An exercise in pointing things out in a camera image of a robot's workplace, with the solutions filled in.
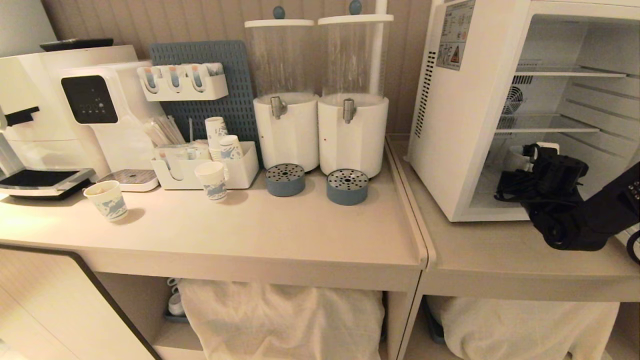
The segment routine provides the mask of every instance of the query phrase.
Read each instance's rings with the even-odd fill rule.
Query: clear plastic tank
[[[348,15],[320,19],[324,47],[322,101],[356,106],[383,101],[387,38],[393,15]]]
[[[256,20],[245,23],[258,101],[274,96],[287,104],[314,99],[312,20]]]

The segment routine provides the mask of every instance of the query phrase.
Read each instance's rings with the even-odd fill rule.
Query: dispenser lid
[[[244,23],[245,28],[261,28],[263,26],[313,26],[313,20],[303,19],[270,19],[253,20]]]
[[[366,14],[366,15],[343,15],[323,17],[318,19],[318,25],[327,24],[347,24],[350,22],[388,22],[393,21],[394,16],[384,13]]]

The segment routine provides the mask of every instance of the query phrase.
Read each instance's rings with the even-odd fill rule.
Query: blue knob
[[[284,8],[282,6],[276,6],[273,8],[273,18],[274,19],[284,19]]]
[[[349,4],[349,13],[351,15],[360,15],[361,12],[362,12],[362,3],[360,2],[360,0],[353,0]]]

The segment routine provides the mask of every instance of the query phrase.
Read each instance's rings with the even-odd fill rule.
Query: robotic arm
[[[577,186],[587,164],[537,144],[526,145],[523,155],[533,160],[532,172],[502,172],[494,197],[519,202],[551,247],[600,250],[611,236],[640,222],[640,163],[584,201]],[[639,233],[631,236],[627,250],[640,264]]]

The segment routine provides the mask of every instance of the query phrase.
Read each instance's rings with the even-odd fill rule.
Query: white countertop
[[[617,240],[596,252],[561,251],[528,221],[448,221],[411,165],[407,136],[390,136],[429,252],[425,294],[531,300],[640,301],[640,266]]]
[[[367,200],[356,206],[328,200],[319,169],[307,174],[302,193],[288,198],[271,196],[263,173],[250,189],[230,191],[222,203],[209,201],[201,190],[124,193],[129,214],[116,223],[105,221],[80,193],[61,202],[3,197],[0,242],[76,250],[96,271],[126,274],[166,275],[169,270],[163,269],[169,266],[178,276],[175,261],[188,268],[196,266],[190,261],[219,261],[229,272],[242,261],[247,266],[262,261],[265,266],[315,263],[419,271],[426,263],[424,245],[412,233],[415,219],[404,211],[393,171],[397,177],[397,169],[385,160]],[[151,255],[156,264],[140,264]],[[183,275],[217,278],[215,269],[206,271]],[[296,268],[282,271],[295,273]]]

